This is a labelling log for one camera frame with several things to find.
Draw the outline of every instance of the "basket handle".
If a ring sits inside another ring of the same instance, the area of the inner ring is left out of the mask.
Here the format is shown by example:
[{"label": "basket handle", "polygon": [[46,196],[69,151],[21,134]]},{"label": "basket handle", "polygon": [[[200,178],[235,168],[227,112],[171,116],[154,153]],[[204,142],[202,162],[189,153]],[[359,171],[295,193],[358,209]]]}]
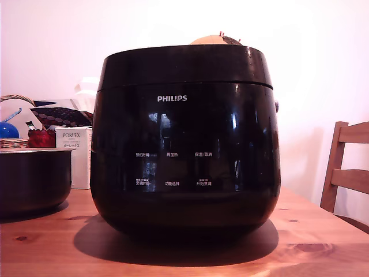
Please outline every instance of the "basket handle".
[{"label": "basket handle", "polygon": [[35,102],[31,98],[28,98],[28,97],[22,96],[22,95],[18,95],[18,94],[9,94],[9,95],[0,96],[0,103],[5,101],[5,100],[9,100],[9,99],[24,100],[24,101],[30,103],[31,105],[33,105],[33,107],[36,107]]}]

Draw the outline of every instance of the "black rice cooker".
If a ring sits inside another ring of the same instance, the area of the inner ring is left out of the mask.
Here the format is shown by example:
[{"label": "black rice cooker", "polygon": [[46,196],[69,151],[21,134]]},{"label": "black rice cooker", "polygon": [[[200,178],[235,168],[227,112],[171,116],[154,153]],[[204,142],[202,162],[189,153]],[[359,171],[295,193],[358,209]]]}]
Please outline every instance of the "black rice cooker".
[{"label": "black rice cooker", "polygon": [[236,238],[266,222],[280,184],[260,51],[188,45],[105,59],[91,192],[112,227],[137,238]]}]

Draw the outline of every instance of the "red container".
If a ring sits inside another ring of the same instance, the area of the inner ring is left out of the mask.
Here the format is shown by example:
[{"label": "red container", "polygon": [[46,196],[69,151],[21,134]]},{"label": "red container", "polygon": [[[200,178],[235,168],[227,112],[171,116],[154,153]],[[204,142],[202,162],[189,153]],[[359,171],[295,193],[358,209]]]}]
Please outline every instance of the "red container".
[{"label": "red container", "polygon": [[57,146],[57,136],[54,130],[29,130],[28,136],[27,146],[30,148]]}]

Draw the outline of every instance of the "button label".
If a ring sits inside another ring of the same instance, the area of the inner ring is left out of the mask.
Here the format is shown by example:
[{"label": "button label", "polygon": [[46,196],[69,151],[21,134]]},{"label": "button label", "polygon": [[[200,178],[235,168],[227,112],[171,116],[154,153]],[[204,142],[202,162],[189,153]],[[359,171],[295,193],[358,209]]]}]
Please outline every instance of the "button label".
[{"label": "button label", "polygon": [[213,153],[211,152],[196,152],[195,157],[212,157]]},{"label": "button label", "polygon": [[165,182],[166,186],[179,186],[179,182]]},{"label": "button label", "polygon": [[150,153],[136,153],[136,158],[150,157]]},{"label": "button label", "polygon": [[167,157],[178,157],[178,153],[167,152]]},{"label": "button label", "polygon": [[150,181],[148,179],[136,179],[136,186],[148,186]]},{"label": "button label", "polygon": [[209,179],[199,179],[198,182],[196,182],[197,186],[211,186],[212,182],[209,181]]}]

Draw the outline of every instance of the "box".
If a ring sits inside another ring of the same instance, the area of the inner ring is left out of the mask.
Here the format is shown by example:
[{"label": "box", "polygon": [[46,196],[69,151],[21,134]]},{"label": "box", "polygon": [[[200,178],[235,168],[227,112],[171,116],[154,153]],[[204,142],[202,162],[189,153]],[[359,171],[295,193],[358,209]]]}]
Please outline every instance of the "box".
[{"label": "box", "polygon": [[56,127],[57,147],[75,148],[71,152],[71,188],[89,189],[91,170],[91,127]]}]

